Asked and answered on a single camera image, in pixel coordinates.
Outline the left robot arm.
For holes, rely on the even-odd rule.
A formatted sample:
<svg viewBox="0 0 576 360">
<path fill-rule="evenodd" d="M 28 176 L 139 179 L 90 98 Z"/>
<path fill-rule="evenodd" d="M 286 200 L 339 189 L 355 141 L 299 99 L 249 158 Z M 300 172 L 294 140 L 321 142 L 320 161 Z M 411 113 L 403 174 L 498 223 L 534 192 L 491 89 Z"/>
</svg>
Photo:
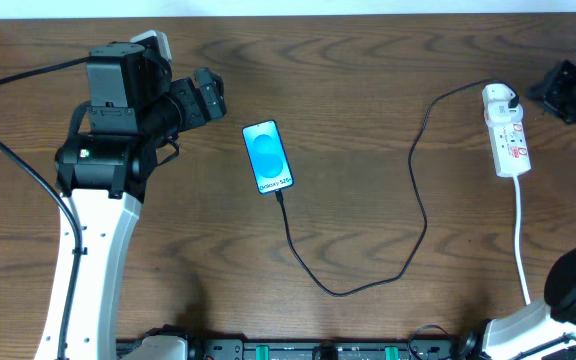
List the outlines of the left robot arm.
<svg viewBox="0 0 576 360">
<path fill-rule="evenodd" d="M 55 276 L 36 356 L 113 359 L 127 250 L 159 148 L 226 114 L 224 84 L 207 68 L 175 80 L 153 38 L 89 52 L 90 100 L 55 155 L 61 213 Z"/>
</svg>

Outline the blue Galaxy smartphone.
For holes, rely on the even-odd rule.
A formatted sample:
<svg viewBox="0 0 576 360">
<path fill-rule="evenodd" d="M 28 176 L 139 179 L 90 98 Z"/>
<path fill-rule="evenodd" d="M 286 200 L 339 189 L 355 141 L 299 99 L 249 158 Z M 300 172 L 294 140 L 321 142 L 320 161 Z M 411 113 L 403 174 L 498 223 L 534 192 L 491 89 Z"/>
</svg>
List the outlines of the blue Galaxy smartphone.
<svg viewBox="0 0 576 360">
<path fill-rule="evenodd" d="M 260 194 L 294 185 L 294 177 L 275 120 L 242 129 L 249 162 Z"/>
</svg>

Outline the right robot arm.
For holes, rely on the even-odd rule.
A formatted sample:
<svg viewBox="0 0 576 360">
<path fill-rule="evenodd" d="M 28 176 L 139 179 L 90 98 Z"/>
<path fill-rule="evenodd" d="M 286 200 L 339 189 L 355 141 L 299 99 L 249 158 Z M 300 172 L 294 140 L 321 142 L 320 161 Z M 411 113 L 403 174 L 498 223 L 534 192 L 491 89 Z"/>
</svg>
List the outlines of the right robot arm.
<svg viewBox="0 0 576 360">
<path fill-rule="evenodd" d="M 517 161 L 498 151 L 522 138 L 521 111 L 514 91 L 491 83 L 482 92 L 484 118 L 490 130 L 499 176 L 516 180 L 528 169 L 527 154 Z M 576 60 L 563 60 L 526 92 L 527 99 L 567 125 L 576 125 Z M 576 345 L 576 248 L 551 268 L 544 295 L 505 318 L 489 320 L 464 337 L 456 355 L 460 359 L 544 359 L 563 355 Z"/>
</svg>

